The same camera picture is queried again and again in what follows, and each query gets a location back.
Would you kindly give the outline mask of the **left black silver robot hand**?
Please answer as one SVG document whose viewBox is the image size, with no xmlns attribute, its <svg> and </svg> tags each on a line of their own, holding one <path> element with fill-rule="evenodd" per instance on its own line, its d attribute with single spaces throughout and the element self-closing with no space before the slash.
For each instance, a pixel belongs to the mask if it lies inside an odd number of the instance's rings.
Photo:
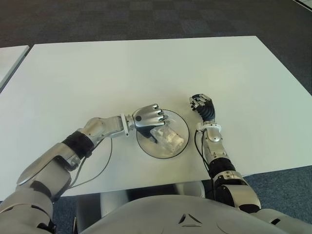
<svg viewBox="0 0 312 234">
<path fill-rule="evenodd" d="M 151 104 L 136 110 L 132 114 L 136 130 L 145 138 L 157 143 L 158 140 L 150 133 L 155 127 L 166 124 L 168 116 L 158 104 Z"/>
</svg>

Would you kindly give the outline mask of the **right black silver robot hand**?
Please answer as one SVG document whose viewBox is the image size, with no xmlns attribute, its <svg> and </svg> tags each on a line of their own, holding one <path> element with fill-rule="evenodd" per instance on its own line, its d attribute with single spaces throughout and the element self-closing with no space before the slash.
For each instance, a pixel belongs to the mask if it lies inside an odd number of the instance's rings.
<svg viewBox="0 0 312 234">
<path fill-rule="evenodd" d="M 212 99 L 205 94 L 196 94 L 189 98 L 193 111 L 197 111 L 203 122 L 215 120 L 215 108 Z"/>
</svg>

